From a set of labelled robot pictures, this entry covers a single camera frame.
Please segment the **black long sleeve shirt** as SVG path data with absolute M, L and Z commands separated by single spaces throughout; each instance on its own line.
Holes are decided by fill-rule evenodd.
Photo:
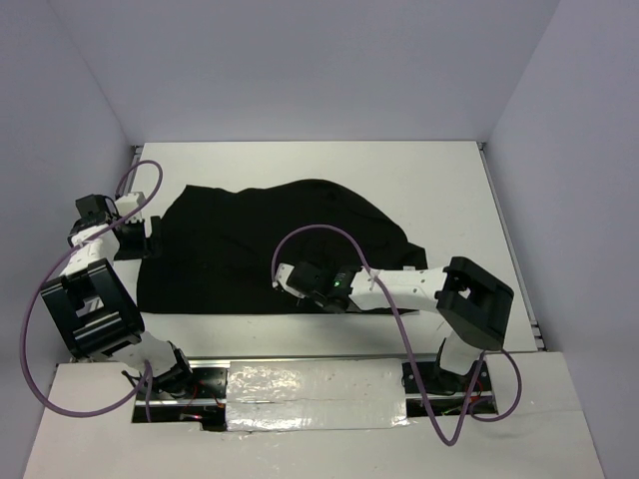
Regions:
M 318 313 L 272 286 L 271 262 L 425 268 L 425 249 L 359 194 L 325 180 L 231 193 L 187 186 L 161 217 L 161 253 L 142 261 L 137 305 L 155 314 Z

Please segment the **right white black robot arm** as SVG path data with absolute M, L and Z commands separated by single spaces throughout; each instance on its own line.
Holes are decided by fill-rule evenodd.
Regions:
M 426 390 L 452 395 L 467 385 L 482 352 L 504 346 L 514 292 L 487 270 L 463 257 L 433 269 L 322 269 L 308 262 L 282 263 L 275 284 L 332 313 L 389 309 L 438 313 L 451 332 L 422 374 Z

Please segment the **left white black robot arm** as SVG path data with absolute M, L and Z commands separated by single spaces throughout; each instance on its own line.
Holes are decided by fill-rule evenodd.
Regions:
M 68 243 L 71 255 L 40 295 L 71 355 L 76 359 L 119 361 L 141 373 L 152 368 L 152 390 L 160 397 L 184 398 L 196 373 L 182 350 L 154 337 L 114 270 L 116 260 L 153 258 L 161 252 L 160 219 L 146 233 L 140 208 L 145 195 L 133 192 L 113 202 L 103 195 L 76 201 L 79 218 Z

